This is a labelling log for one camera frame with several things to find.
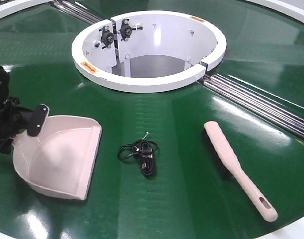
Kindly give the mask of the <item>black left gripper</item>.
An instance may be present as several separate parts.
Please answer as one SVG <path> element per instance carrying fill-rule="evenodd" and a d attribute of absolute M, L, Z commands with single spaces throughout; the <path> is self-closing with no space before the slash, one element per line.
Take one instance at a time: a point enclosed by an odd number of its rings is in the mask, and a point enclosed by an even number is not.
<path fill-rule="evenodd" d="M 30 110 L 19 105 L 20 100 L 9 97 L 0 103 L 0 152 L 11 153 L 13 138 L 21 129 L 27 128 L 30 121 Z"/>

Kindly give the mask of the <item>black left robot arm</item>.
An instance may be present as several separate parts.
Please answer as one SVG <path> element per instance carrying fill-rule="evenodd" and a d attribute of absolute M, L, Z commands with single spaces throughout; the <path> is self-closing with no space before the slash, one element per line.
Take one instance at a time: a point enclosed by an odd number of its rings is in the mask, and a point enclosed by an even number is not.
<path fill-rule="evenodd" d="M 0 153 L 10 154 L 13 138 L 26 129 L 32 110 L 19 106 L 19 98 L 9 96 L 10 75 L 0 66 Z"/>

